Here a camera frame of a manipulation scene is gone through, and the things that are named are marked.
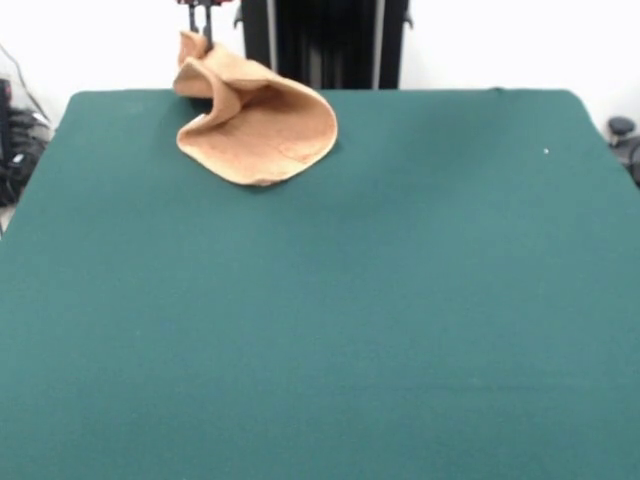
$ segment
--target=green cloth surface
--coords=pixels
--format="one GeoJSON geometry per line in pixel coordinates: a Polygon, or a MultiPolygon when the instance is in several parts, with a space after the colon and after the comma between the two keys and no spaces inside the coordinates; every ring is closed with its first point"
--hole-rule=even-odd
{"type": "Polygon", "coordinates": [[[73,98],[0,243],[2,480],[637,480],[640,198],[567,92],[327,92],[273,188],[73,98]]]}

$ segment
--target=white wall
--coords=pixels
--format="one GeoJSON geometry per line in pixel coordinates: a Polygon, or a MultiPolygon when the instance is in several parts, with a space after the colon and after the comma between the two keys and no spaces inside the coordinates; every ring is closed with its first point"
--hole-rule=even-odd
{"type": "MultiPolygon", "coordinates": [[[[406,30],[403,88],[568,88],[598,127],[614,114],[640,123],[637,1],[411,3],[416,25],[406,30]]],[[[243,53],[236,8],[217,9],[214,36],[243,53]]],[[[79,90],[170,86],[186,25],[174,0],[0,2],[0,42],[54,119],[79,90]]],[[[6,67],[0,59],[0,73],[6,67]]]]}

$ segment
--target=beige fabric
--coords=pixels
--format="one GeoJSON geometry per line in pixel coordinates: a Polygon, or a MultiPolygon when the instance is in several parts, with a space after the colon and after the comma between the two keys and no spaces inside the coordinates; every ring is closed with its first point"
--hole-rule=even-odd
{"type": "Polygon", "coordinates": [[[324,157],[338,125],[327,101],[206,39],[182,33],[174,90],[213,98],[213,109],[178,132],[178,147],[212,172],[242,185],[286,180],[324,157]]]}

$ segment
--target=black knob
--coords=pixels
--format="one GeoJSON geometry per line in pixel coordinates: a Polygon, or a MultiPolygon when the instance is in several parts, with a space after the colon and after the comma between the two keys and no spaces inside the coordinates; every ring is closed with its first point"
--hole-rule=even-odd
{"type": "Polygon", "coordinates": [[[609,131],[616,137],[629,135],[636,129],[636,124],[625,117],[613,117],[609,119],[609,131]]]}

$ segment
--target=black cable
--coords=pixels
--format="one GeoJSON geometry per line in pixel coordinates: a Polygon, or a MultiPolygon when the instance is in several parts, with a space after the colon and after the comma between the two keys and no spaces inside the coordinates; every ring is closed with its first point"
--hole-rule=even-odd
{"type": "Polygon", "coordinates": [[[33,104],[33,106],[36,108],[36,110],[38,110],[38,113],[40,113],[40,115],[42,115],[42,117],[47,122],[51,123],[51,120],[49,119],[47,114],[44,112],[44,109],[42,108],[40,103],[38,103],[38,101],[34,98],[34,96],[31,95],[31,92],[29,91],[29,87],[27,87],[27,82],[25,82],[24,76],[22,75],[22,68],[20,68],[20,64],[18,63],[18,61],[15,58],[13,58],[13,56],[7,51],[7,49],[2,45],[2,43],[0,43],[0,52],[2,52],[4,56],[7,57],[7,59],[15,67],[16,71],[18,72],[18,79],[20,80],[20,84],[22,85],[22,88],[24,89],[25,93],[29,97],[29,100],[31,100],[31,103],[33,104]]]}

